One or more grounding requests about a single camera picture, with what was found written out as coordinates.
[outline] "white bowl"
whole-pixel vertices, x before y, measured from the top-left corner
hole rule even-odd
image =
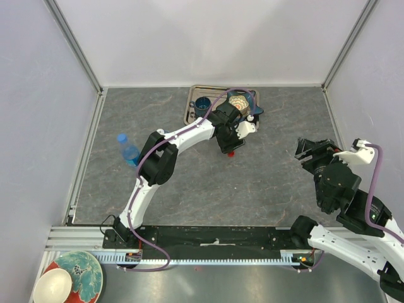
[[[72,279],[66,270],[55,268],[38,280],[33,290],[35,303],[63,303],[69,297]]]

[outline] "water bottle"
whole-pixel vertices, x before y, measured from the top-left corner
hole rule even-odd
[[[128,141],[126,134],[119,134],[117,139],[119,142],[119,149],[126,163],[131,167],[137,167],[140,155],[138,148]]]

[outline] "white wall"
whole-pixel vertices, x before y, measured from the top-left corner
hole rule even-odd
[[[404,1],[376,6],[331,83],[330,102],[347,146],[365,138],[384,148],[376,194],[404,227]],[[369,188],[372,169],[357,170]]]
[[[320,84],[366,0],[57,0],[104,86]]]
[[[43,1],[0,1],[0,37],[0,302],[28,302],[97,95]]]

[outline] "silver tray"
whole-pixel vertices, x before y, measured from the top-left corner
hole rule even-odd
[[[204,86],[204,85],[194,85],[189,89],[188,100],[185,106],[185,114],[184,114],[184,123],[186,125],[194,122],[196,120],[195,111],[192,107],[189,106],[190,101],[196,101],[199,97],[208,97],[210,102],[213,103],[215,99],[223,93],[225,90],[228,90],[229,87],[220,87],[220,86]],[[218,105],[222,104],[226,101],[227,94],[225,94],[219,101],[213,106],[213,110],[218,107]],[[257,106],[259,106],[259,92],[255,90],[255,100],[257,102]]]

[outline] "dark blue cup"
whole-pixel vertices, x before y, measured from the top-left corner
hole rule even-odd
[[[212,103],[210,102],[208,97],[200,97],[196,99],[195,102],[190,101],[189,107],[195,110],[196,117],[203,117],[208,112]]]

